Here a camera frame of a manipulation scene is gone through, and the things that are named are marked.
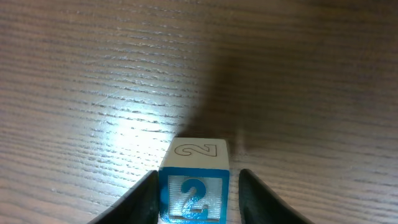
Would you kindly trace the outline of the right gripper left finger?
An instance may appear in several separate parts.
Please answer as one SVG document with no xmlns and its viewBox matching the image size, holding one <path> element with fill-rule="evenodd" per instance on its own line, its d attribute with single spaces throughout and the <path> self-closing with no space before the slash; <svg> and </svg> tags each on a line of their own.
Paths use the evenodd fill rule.
<svg viewBox="0 0 398 224">
<path fill-rule="evenodd" d="M 159 195 L 158 171 L 152 170 L 88 224 L 158 224 Z"/>
</svg>

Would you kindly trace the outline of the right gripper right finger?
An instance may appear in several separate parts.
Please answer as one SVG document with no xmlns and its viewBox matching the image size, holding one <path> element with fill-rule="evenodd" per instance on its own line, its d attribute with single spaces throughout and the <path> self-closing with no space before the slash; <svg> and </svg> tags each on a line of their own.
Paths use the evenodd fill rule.
<svg viewBox="0 0 398 224">
<path fill-rule="evenodd" d="M 242 224 L 313 224 L 249 169 L 240 171 L 238 191 Z"/>
</svg>

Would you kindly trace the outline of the blue number 2 block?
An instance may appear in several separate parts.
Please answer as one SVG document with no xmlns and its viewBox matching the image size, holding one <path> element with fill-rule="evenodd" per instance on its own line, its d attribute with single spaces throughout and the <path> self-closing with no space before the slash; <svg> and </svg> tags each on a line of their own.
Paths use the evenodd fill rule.
<svg viewBox="0 0 398 224">
<path fill-rule="evenodd" d="M 224 139 L 173 138 L 159 167 L 160 218 L 226 223 L 229 177 Z"/>
</svg>

